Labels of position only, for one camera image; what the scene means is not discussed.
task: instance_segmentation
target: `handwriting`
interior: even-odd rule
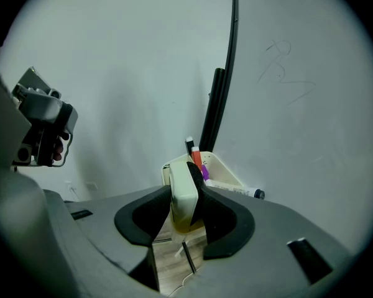
[[[294,102],[298,101],[299,99],[303,98],[304,96],[308,95],[311,93],[316,84],[311,81],[286,81],[286,70],[285,68],[281,65],[281,61],[290,54],[292,51],[292,44],[287,41],[287,40],[281,40],[279,42],[275,42],[273,40],[273,44],[268,47],[265,52],[268,53],[271,50],[273,54],[270,56],[270,63],[269,65],[265,68],[265,70],[261,73],[259,76],[259,79],[257,80],[257,84],[260,83],[261,79],[266,76],[266,73],[269,73],[270,70],[275,70],[277,69],[278,73],[275,76],[269,76],[275,77],[277,79],[275,82],[278,82],[279,84],[304,84],[304,85],[309,85],[309,90],[305,91],[301,96],[298,96],[291,102],[289,102],[287,105],[293,104]]]

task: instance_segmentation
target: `red marker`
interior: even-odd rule
[[[192,160],[198,166],[201,171],[201,157],[200,157],[200,150],[199,147],[192,147]]]

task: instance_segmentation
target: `white object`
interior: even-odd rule
[[[191,226],[199,195],[186,162],[170,164],[170,186],[173,225],[177,230],[187,232]]]
[[[220,189],[236,192],[243,194],[244,196],[254,197],[254,193],[258,190],[258,187],[247,187],[247,186],[235,186],[233,184],[223,183],[215,180],[206,180],[207,186],[219,187]]]
[[[243,183],[233,174],[233,172],[212,152],[201,151],[201,162],[209,171],[210,179],[221,181],[223,183],[233,184],[235,186],[243,186]],[[170,185],[168,180],[170,176],[170,165],[178,161],[193,162],[188,154],[184,154],[162,166],[162,184]]]

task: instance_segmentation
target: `wooden surface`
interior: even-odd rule
[[[155,241],[166,240],[172,236],[169,218],[165,221]],[[207,245],[206,236],[196,238],[187,243],[193,264],[199,269],[203,264],[203,248]],[[192,273],[182,245],[173,241],[153,243],[160,293],[169,296],[182,286],[184,278]]]

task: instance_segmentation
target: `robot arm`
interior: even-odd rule
[[[19,111],[31,128],[22,141],[12,164],[14,166],[63,166],[73,139],[78,114],[72,105],[61,101],[61,94],[50,88],[29,68],[12,91]],[[55,144],[59,137],[69,136],[67,149],[60,165],[53,163]]]

